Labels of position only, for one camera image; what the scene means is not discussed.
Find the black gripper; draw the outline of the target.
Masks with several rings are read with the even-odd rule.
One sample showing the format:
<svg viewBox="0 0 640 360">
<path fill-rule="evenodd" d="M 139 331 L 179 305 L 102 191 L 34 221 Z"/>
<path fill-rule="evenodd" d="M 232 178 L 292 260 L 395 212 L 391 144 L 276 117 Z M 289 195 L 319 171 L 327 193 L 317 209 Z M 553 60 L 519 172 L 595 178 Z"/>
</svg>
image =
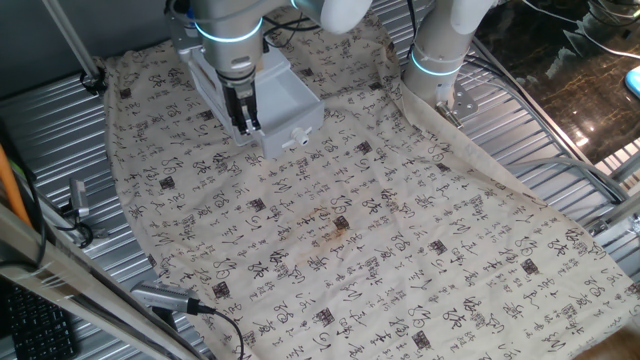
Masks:
<svg viewBox="0 0 640 360">
<path fill-rule="evenodd" d="M 222 77 L 224 97 L 232 123 L 240 135 L 258 131 L 261 125 L 258 120 L 255 78 Z"/>
</svg>

